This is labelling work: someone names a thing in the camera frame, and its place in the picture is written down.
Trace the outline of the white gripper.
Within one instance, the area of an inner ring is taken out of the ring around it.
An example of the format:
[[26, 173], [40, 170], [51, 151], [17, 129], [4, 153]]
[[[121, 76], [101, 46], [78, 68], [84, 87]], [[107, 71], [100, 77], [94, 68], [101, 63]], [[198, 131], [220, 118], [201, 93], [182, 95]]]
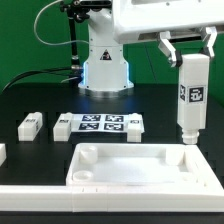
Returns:
[[160, 32], [159, 49], [171, 67], [180, 67], [182, 56], [169, 31], [204, 27], [202, 52], [213, 59], [214, 26], [224, 25], [224, 0], [113, 0], [112, 21], [114, 39], [122, 44], [153, 40]]

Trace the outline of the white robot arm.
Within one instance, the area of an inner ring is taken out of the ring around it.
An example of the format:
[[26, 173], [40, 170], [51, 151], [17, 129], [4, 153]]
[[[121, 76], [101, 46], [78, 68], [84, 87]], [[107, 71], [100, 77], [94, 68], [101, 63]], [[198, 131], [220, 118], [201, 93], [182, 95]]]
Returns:
[[89, 58], [79, 88], [98, 97], [130, 91], [125, 44], [155, 41], [170, 65], [183, 56], [174, 40], [203, 40], [203, 52], [214, 56], [217, 34], [224, 32], [224, 0], [80, 0], [89, 20]]

